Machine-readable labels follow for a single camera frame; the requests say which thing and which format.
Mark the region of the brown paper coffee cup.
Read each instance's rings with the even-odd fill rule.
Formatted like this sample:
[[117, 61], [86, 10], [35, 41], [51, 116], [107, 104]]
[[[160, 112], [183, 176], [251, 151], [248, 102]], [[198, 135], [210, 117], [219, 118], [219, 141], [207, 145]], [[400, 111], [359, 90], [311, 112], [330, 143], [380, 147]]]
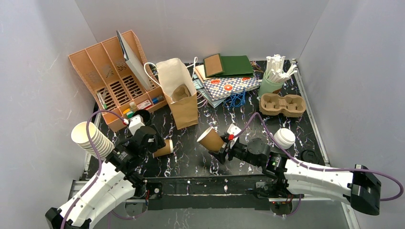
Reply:
[[154, 152], [152, 155], [154, 158], [157, 158], [160, 156], [172, 154], [173, 151], [174, 151], [173, 141], [171, 139], [165, 139], [165, 146]]

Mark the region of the stack of pulp cup carriers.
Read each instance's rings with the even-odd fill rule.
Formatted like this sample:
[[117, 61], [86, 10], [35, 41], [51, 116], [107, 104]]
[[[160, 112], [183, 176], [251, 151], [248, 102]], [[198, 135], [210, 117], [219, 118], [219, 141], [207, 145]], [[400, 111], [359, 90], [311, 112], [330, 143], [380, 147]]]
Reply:
[[275, 116], [283, 114], [285, 117], [301, 117], [306, 111], [305, 100], [299, 95], [266, 93], [260, 98], [259, 111], [264, 115]]

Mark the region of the single pulp cup carrier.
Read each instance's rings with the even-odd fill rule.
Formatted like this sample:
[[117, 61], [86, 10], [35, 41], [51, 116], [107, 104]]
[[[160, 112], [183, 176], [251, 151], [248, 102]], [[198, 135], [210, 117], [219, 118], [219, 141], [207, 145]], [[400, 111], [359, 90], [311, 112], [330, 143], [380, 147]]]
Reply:
[[191, 93], [185, 84], [179, 85], [172, 93], [172, 101], [177, 102], [184, 98], [190, 97]]

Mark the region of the kraft paper takeout bag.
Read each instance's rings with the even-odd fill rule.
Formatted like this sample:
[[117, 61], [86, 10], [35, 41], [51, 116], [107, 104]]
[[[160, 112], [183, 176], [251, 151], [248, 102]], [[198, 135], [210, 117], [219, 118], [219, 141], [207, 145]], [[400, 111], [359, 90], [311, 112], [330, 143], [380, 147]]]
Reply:
[[197, 90], [186, 65], [179, 58], [153, 64], [143, 65], [144, 71], [149, 65], [155, 66], [158, 80], [154, 81], [161, 87], [169, 105], [177, 129], [198, 124]]

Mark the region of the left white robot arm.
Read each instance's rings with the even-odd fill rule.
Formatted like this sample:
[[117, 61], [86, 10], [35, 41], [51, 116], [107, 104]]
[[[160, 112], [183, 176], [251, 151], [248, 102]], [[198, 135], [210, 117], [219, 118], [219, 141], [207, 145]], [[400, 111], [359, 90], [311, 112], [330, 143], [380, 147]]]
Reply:
[[108, 212], [125, 200], [147, 199], [154, 191], [136, 171], [145, 158], [165, 147], [154, 125], [141, 126], [116, 144], [101, 168], [69, 201], [45, 213], [52, 229], [92, 229]]

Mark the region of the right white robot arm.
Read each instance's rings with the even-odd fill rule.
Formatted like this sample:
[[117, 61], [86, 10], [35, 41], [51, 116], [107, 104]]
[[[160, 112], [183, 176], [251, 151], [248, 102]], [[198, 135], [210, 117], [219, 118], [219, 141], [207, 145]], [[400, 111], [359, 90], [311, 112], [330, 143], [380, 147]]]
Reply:
[[363, 214], [377, 216], [380, 213], [381, 182], [366, 167], [356, 166], [356, 171], [327, 171], [325, 166], [293, 161], [285, 153], [275, 152], [260, 138], [246, 145], [237, 139], [223, 135], [208, 147], [209, 154], [221, 164], [237, 158], [260, 167], [269, 177], [251, 193], [259, 198], [293, 198], [312, 195], [338, 200]]

